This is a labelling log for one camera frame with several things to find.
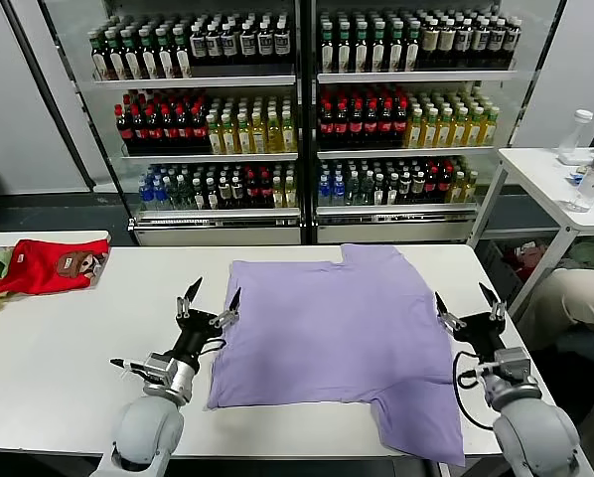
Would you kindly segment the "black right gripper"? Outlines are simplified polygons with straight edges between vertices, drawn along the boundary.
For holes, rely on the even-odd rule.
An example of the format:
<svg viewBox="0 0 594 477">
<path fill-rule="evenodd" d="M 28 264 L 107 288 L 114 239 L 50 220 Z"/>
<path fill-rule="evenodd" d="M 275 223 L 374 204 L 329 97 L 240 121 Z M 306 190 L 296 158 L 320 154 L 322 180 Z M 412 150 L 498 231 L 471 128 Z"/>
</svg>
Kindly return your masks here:
<svg viewBox="0 0 594 477">
<path fill-rule="evenodd" d="M 489 313 L 478 313 L 460 319 L 448 311 L 440 294 L 436 292 L 437 315 L 456 341 L 468 343 L 477 356 L 494 356 L 496 351 L 506 347 L 501 335 L 506 329 L 507 304 L 482 282 L 479 287 L 491 307 Z"/>
</svg>

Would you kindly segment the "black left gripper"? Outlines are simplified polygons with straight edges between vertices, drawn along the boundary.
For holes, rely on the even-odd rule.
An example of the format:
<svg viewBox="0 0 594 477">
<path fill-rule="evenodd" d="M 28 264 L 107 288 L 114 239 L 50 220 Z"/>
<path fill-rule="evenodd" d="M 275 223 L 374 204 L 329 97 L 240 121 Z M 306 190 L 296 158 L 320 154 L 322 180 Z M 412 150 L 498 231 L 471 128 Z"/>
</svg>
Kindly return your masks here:
<svg viewBox="0 0 594 477">
<path fill-rule="evenodd" d="M 199 277 L 190 285 L 182 297 L 177 298 L 177 320 L 181 333 L 170 350 L 170 357 L 194 371 L 200 369 L 199 357 L 202 354 L 219 351 L 226 344 L 223 328 L 227 328 L 239 319 L 239 300 L 241 288 L 236 290 L 230 305 L 221 314 L 191 310 L 203 278 Z"/>
</svg>

